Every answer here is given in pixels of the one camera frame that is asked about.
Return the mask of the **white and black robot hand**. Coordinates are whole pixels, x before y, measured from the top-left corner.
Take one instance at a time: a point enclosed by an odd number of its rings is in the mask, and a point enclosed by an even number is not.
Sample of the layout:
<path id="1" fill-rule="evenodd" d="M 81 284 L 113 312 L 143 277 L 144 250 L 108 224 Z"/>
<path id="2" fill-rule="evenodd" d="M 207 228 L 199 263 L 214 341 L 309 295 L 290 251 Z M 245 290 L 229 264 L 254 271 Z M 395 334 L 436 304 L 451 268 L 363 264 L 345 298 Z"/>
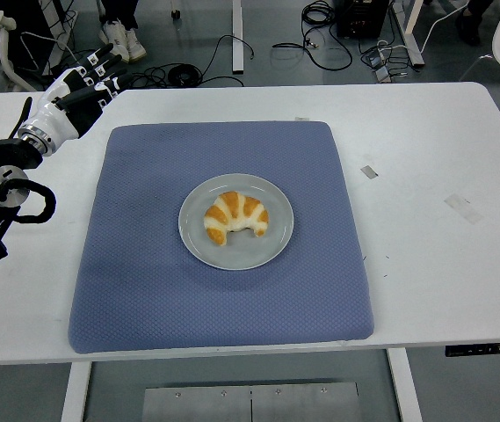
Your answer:
<path id="1" fill-rule="evenodd" d="M 112 48 L 109 43 L 64 70 L 40 97 L 36 113 L 18 128 L 17 138 L 50 156 L 64 142 L 85 135 L 133 80 L 115 69 L 122 56 Z"/>

